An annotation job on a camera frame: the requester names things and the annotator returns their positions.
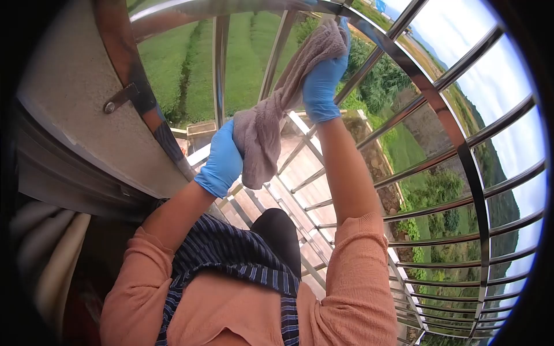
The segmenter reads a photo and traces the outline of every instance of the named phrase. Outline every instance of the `leg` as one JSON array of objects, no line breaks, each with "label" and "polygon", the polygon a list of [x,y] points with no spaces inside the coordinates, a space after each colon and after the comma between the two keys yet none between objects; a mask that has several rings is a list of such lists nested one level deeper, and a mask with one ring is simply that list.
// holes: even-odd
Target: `leg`
[{"label": "leg", "polygon": [[296,226],[282,209],[267,209],[257,218],[250,230],[259,234],[279,260],[300,278],[300,246]]}]

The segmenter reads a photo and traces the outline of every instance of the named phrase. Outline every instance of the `striped apron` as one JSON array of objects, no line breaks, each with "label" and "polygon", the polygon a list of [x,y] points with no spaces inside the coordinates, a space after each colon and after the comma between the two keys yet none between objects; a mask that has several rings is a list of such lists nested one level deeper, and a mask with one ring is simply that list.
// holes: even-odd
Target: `striped apron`
[{"label": "striped apron", "polygon": [[204,214],[192,226],[173,259],[173,282],[163,307],[156,345],[167,345],[167,328],[183,290],[199,270],[211,268],[272,288],[281,294],[281,335],[285,346],[298,345],[296,293],[299,279],[256,233],[237,229]]}]

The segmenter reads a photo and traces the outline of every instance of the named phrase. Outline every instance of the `person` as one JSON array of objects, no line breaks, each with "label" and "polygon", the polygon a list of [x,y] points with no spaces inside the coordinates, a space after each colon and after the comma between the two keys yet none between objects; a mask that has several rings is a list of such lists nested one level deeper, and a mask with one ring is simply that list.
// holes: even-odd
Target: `person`
[{"label": "person", "polygon": [[347,61],[318,63],[302,87],[338,224],[326,297],[301,282],[296,229],[282,210],[266,210],[250,230],[204,214],[242,171],[231,120],[194,181],[129,240],[102,310],[104,346],[396,344],[381,207],[333,103]]}]

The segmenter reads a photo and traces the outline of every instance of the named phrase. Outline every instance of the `gray towel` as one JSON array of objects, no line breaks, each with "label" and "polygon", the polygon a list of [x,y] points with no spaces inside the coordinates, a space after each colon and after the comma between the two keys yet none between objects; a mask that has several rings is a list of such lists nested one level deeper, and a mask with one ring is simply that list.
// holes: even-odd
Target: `gray towel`
[{"label": "gray towel", "polygon": [[243,184],[261,189],[277,173],[281,154],[279,121],[302,103],[304,76],[320,61],[347,53],[346,31],[325,19],[290,59],[271,95],[234,115],[233,141],[244,158]]}]

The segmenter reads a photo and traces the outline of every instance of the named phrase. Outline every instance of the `gloved hand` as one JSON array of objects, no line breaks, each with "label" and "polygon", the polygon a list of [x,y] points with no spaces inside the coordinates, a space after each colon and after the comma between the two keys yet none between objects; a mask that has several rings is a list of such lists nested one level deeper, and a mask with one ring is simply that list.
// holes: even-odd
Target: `gloved hand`
[{"label": "gloved hand", "polygon": [[347,54],[340,58],[328,59],[315,65],[304,79],[302,94],[306,113],[311,122],[318,123],[340,117],[340,111],[333,102],[338,81],[348,67],[350,53],[350,30],[346,17],[341,17],[340,26],[346,29],[348,37]]},{"label": "gloved hand", "polygon": [[212,137],[208,162],[194,181],[212,195],[225,198],[243,169],[243,160],[233,142],[233,120],[223,125]]}]

